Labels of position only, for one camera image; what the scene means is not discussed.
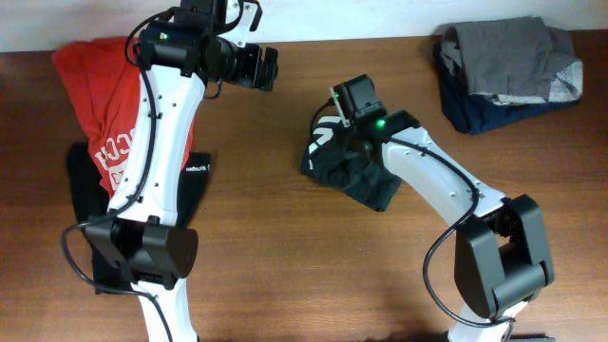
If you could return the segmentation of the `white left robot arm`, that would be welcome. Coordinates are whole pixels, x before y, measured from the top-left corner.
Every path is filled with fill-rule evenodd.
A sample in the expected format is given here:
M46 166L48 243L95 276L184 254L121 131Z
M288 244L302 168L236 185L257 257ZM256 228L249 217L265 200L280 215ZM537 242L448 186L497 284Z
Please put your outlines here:
M121 182L105 214L67 227L61 246L72 271L99 293L136 296L151 341L196 341L187 277L198 233L179 222L178 198L187 134L208 82L270 91L278 51L234 42L229 25L148 19L126 41L141 82L135 137ZM75 262L68 236L83 233L120 282L89 277Z

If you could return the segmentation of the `dark green t-shirt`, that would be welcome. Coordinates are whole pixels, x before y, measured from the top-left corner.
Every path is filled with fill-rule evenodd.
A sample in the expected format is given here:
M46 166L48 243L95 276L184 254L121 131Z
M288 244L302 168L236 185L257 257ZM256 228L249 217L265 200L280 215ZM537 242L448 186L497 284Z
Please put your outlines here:
M337 116L323 116L313 128L300 164L300 172L319 184L338 190L376 212L385 212L401 179L350 149L352 131Z

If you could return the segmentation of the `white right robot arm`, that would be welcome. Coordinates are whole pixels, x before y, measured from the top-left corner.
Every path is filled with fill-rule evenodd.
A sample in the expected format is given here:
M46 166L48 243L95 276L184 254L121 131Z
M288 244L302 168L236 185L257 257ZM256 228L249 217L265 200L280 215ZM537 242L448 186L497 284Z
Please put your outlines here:
M437 306L454 320L447 341L512 341L515 317L555 279L540 206L514 199L483 183L444 152L405 111L380 112L366 123L342 116L392 175L411 186L445 221L429 247L423 281L438 248L455 237L454 279L464 301L459 313Z

